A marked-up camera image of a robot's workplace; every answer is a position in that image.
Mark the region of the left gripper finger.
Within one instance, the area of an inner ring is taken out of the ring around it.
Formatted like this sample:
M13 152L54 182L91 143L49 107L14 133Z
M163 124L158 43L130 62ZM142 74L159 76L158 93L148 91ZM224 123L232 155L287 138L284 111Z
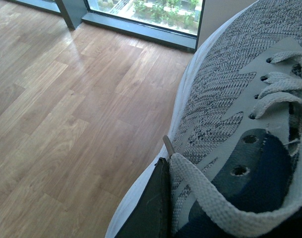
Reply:
M169 238L171 220L169 165L159 158L137 206L121 227L121 237Z

